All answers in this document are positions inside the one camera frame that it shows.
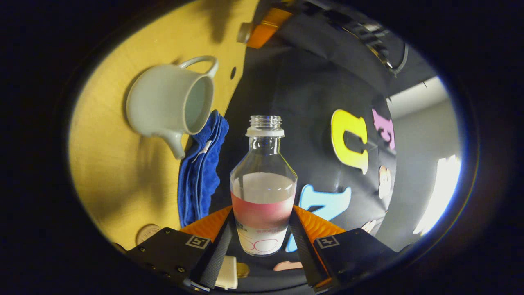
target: blue towel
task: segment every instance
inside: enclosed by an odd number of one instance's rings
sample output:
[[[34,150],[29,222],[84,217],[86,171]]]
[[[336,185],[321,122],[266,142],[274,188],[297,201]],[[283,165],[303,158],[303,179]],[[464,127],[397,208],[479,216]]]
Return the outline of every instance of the blue towel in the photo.
[[[219,153],[229,124],[214,110],[204,128],[193,135],[193,145],[180,165],[178,211],[184,227],[209,213],[211,195],[220,183],[216,174]]]

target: light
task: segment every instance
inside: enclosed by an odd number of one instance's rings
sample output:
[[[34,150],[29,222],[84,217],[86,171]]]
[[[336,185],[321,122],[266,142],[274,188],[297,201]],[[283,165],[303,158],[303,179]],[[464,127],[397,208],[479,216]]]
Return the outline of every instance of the light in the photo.
[[[424,235],[440,219],[451,201],[459,180],[461,162],[456,155],[439,159],[436,165],[436,178],[433,192],[419,224],[413,231],[414,234]]]

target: bottle label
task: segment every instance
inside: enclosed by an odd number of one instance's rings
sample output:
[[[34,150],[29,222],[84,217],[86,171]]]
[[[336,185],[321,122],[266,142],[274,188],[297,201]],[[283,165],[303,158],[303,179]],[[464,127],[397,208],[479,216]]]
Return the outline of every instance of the bottle label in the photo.
[[[236,221],[240,245],[253,255],[268,255],[277,252],[286,236],[287,224],[270,229],[258,229]]]

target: wooden tabletop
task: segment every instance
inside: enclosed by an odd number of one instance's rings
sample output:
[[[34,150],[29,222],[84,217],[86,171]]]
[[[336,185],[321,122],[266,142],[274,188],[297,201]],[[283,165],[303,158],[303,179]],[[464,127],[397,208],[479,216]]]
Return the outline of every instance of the wooden tabletop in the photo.
[[[224,114],[242,76],[241,23],[252,21],[258,1],[198,0],[156,19],[118,45],[92,72],[70,126],[69,161],[78,197],[110,241],[129,250],[147,224],[180,228],[180,161],[162,139],[135,133],[125,118],[132,81],[149,67],[201,55],[219,60],[213,109]],[[204,72],[207,62],[189,69]],[[231,79],[233,68],[236,74]],[[188,136],[184,136],[184,145]]]

